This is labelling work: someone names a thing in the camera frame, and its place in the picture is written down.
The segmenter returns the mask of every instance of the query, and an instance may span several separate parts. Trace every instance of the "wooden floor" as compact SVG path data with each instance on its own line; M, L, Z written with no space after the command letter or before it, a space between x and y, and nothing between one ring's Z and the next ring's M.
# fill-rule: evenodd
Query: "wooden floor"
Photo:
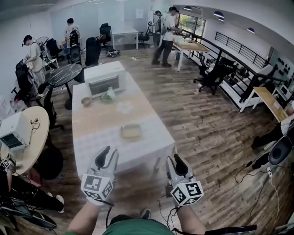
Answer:
M174 51L169 58L173 64L170 69L151 66L153 49L125 50L121 54L121 57L105 58L104 53L101 53L100 62L121 61L175 139L179 155L191 164L204 189L204 197L193 208L206 228L211 230L257 224L256 234L269 234L277 214L277 196L267 174L258 173L245 177L240 184L235 182L237 172L258 156L250 147L253 138L265 134L276 124L267 108L257 106L254 110L247 108L240 113L221 90L215 95L211 95L207 89L199 93L199 84L193 83L193 79L199 77L198 67L184 58L181 71L177 72ZM59 235L66 231L72 218L85 203L75 166L71 111L63 106L67 97L67 92L56 93L53 97L57 121L65 125L65 131L50 130L55 146L63 153L63 170L57 179L44 181L42 186L45 191L53 195L60 194L65 199L64 214L42 211L57 223L56 233ZM158 199L165 194L165 166L158 172L151 169L151 166L142 165L117 176L113 194L115 207L110 218L119 213L137 215L140 209L149 207L153 218L164 223L159 214ZM250 172L254 174L257 171L247 168L237 179L240 181L243 175ZM280 198L276 226L284 224L293 211L290 173L289 168L277 168L273 172L272 181ZM259 202L249 218L264 183ZM165 218L173 207L170 198L161 200ZM106 213L107 208L100 213L94 234L105 231ZM173 217L173 222L179 228L177 216ZM53 234L22 220L19 223L22 234Z

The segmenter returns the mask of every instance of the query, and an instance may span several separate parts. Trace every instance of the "round table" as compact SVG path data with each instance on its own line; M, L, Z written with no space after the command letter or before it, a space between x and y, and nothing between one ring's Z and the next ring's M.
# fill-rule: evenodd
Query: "round table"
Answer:
M73 80L82 71L80 64L69 64L67 66L53 69L50 73L46 74L46 81L54 84L54 88L65 85L68 90L69 99L66 100L64 107L72 110L73 95L68 87L68 82Z
M39 128L32 130L30 144L24 149L11 152L6 145L2 144L1 147L2 158L7 157L8 153L10 153L16 161L16 165L22 164L20 168L16 169L17 174L25 173L36 163L44 148L49 132L49 116L44 108L40 106L30 107L24 110L23 114L28 121L34 121L36 118L40 121Z

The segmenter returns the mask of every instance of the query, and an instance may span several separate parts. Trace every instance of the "black round table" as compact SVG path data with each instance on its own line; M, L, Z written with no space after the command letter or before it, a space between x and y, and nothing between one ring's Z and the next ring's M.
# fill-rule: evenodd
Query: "black round table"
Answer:
M54 84L54 88L65 85L68 90L69 99L66 100L64 107L68 110L72 110L73 95L68 87L68 82L73 80L82 71L83 66L80 64L69 64L67 66L53 69L46 80L49 83Z

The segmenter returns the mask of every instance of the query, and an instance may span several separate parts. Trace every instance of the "green shirt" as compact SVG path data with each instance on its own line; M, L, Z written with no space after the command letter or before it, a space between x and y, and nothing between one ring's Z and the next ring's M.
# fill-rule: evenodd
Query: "green shirt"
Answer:
M163 224L147 219L128 219L110 225L103 235L174 235Z

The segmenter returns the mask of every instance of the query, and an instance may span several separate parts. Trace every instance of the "window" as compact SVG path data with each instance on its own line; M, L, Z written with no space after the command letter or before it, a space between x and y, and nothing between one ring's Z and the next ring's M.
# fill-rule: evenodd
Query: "window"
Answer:
M204 19L187 16L183 14L178 14L177 18L179 19L179 27L182 27L182 29L187 30L199 36L203 35L203 31L205 27Z

